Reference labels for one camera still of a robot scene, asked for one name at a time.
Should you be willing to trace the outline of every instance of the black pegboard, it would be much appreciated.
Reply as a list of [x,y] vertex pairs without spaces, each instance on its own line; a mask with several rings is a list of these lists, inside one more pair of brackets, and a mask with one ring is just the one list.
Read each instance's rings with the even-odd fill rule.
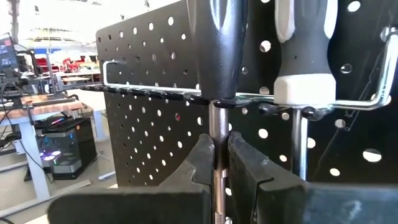
[[[347,10],[352,1],[338,2],[336,30],[328,51],[331,71],[338,87],[337,96],[338,99],[370,99],[375,91],[384,48],[379,34],[383,27],[397,23],[398,2],[361,1],[361,7],[356,12]],[[174,20],[171,26],[169,17]],[[101,29],[96,37],[102,62],[112,59],[126,61],[124,65],[109,65],[110,83],[197,87],[185,1]],[[260,50],[260,44],[265,40],[271,43],[271,49],[267,52]],[[341,67],[347,64],[352,66],[352,71],[341,72]],[[241,65],[244,71],[239,79],[238,91],[258,93],[262,86],[266,86],[272,94],[279,66],[280,46],[274,27],[274,1],[249,1]],[[398,169],[395,162],[398,158],[397,94],[394,84],[392,100],[384,108],[360,113],[336,110],[321,121],[311,122],[308,136],[315,146],[308,149],[308,179],[319,182],[397,183],[398,177],[392,172]],[[112,93],[106,93],[105,99],[120,186],[161,183],[187,156],[198,135],[208,131],[208,110],[205,106],[187,106],[182,101],[166,103],[165,100],[145,97],[135,99],[134,96]],[[157,115],[157,110],[161,110],[162,116]],[[202,125],[198,124],[198,118],[203,119]],[[286,169],[290,168],[290,118],[261,116],[257,105],[231,110],[230,118],[232,129],[241,132],[248,143]],[[345,121],[345,128],[336,128],[338,119]],[[267,130],[265,139],[259,137],[260,129]],[[159,136],[164,137],[164,142],[160,141]],[[179,141],[183,144],[182,148],[178,147]],[[378,150],[382,159],[368,162],[363,157],[365,149]],[[281,155],[287,158],[287,162],[281,161]],[[315,176],[321,157],[322,165]],[[162,165],[162,160],[167,163],[166,166]],[[340,175],[332,176],[331,168],[338,169]]]

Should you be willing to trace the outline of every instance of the black rubber grip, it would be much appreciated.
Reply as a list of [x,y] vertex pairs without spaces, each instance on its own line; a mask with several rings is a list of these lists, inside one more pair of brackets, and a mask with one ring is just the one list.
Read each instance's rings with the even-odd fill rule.
[[234,98],[248,0],[187,0],[187,6],[202,96]]
[[280,77],[331,73],[327,58],[329,38],[324,30],[328,1],[330,0],[294,1],[295,29],[291,38],[281,44]]

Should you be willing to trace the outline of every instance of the screwdriver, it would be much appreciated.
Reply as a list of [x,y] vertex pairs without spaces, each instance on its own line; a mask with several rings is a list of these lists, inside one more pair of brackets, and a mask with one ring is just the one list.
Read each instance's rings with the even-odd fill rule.
[[336,81],[327,52],[338,0],[275,0],[275,27],[282,63],[274,82],[274,103],[293,108],[292,172],[307,175],[307,107],[327,108],[336,101]]
[[201,95],[209,100],[209,133],[215,144],[214,223],[225,223],[228,175],[228,110],[214,100],[233,99],[246,32],[247,0],[187,0],[188,18]]

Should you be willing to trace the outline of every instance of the floor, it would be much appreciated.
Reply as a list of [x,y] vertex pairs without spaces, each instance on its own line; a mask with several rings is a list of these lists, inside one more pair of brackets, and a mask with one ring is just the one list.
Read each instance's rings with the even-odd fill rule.
[[[109,136],[108,122],[104,118],[104,126],[106,134]],[[98,176],[106,174],[114,170],[113,157],[111,151],[110,140],[96,142],[97,151],[103,151],[103,156],[98,156],[98,159],[92,163],[77,180],[56,180],[53,184],[49,184],[50,190],[58,190],[67,187],[71,184],[90,179],[91,185],[87,186],[90,189],[105,189],[116,183],[115,176],[110,177],[105,181],[99,181]],[[26,160],[25,155],[17,155],[16,153],[0,156],[0,166],[9,166],[17,162]],[[9,170],[0,173],[0,210],[9,208],[28,200],[35,198],[34,186],[32,181],[24,182],[26,168],[21,167],[14,170]],[[46,213],[49,202],[37,205],[27,210],[15,213],[7,218],[15,224],[23,224],[29,222]]]

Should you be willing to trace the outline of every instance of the black screwdriver handle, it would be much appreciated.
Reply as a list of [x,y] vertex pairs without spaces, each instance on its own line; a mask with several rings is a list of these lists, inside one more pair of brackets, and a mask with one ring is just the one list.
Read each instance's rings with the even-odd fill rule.
[[335,100],[327,52],[338,0],[275,0],[275,26],[282,64],[274,103],[322,104]]
[[248,0],[187,0],[187,7],[202,96],[234,98]]

